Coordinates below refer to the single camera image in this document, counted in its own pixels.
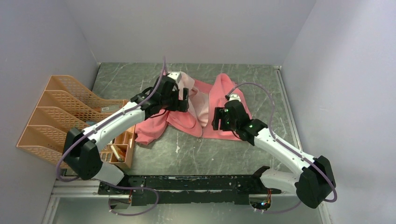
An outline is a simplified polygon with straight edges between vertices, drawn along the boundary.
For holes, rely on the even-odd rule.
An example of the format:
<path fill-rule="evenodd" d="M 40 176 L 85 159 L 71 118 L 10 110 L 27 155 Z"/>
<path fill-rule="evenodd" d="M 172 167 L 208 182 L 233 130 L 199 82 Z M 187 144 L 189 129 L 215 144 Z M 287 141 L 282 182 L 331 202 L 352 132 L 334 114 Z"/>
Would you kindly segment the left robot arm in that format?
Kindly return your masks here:
<path fill-rule="evenodd" d="M 179 92 L 181 80 L 180 72 L 161 75 L 154 87 L 137 94 L 104 120 L 83 130 L 69 130 L 57 169 L 65 162 L 82 180 L 96 179 L 110 185 L 117 194 L 127 192 L 129 176 L 116 165 L 102 161 L 100 151 L 124 131 L 159 115 L 161 110 L 187 112 L 189 90 Z"/>

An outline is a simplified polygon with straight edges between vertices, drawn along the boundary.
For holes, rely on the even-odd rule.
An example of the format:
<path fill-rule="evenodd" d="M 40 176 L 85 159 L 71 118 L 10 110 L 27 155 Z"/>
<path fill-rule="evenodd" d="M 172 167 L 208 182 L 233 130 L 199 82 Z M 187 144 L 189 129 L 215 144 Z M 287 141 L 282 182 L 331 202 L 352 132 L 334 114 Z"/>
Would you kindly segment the pink zip-up jacket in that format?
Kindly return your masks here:
<path fill-rule="evenodd" d="M 188 111 L 161 110 L 153 118 L 137 124 L 136 142 L 144 145 L 153 142 L 164 133 L 168 125 L 198 138 L 238 140 L 231 131 L 214 130 L 212 126 L 215 108 L 225 105 L 227 102 L 225 96 L 230 91 L 240 97 L 246 113 L 250 114 L 243 93 L 239 89 L 233 90 L 235 85 L 225 73 L 217 75 L 213 84 L 207 84 L 181 72 L 178 87 L 189 90 Z"/>

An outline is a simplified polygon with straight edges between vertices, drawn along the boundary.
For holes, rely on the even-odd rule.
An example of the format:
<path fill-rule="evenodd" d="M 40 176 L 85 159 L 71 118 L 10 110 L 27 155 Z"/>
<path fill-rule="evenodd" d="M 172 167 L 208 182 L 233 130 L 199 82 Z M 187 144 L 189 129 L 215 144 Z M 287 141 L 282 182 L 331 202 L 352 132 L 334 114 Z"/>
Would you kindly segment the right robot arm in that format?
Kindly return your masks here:
<path fill-rule="evenodd" d="M 212 121 L 214 130 L 231 131 L 242 141 L 256 146 L 284 164 L 290 172 L 268 168 L 252 180 L 252 188 L 257 193 L 269 189 L 294 193 L 309 208 L 317 208 L 327 201 L 330 194 L 336 200 L 335 178 L 330 161 L 324 157 L 314 157 L 289 143 L 283 142 L 268 124 L 252 119 L 238 100 L 230 100 L 223 107 L 216 107 Z"/>

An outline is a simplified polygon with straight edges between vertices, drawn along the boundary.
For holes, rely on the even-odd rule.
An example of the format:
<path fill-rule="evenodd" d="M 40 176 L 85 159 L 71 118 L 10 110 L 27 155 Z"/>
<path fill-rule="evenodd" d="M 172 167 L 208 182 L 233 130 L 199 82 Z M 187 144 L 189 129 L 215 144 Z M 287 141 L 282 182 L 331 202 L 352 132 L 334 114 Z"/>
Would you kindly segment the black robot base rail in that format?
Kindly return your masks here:
<path fill-rule="evenodd" d="M 279 189 L 267 189 L 252 175 L 131 175 L 129 186 L 130 189 L 117 189 L 101 182 L 98 194 L 131 197 L 132 206 L 144 206 L 155 202 L 249 205 L 255 196 L 261 201 L 268 193 L 281 193 Z"/>

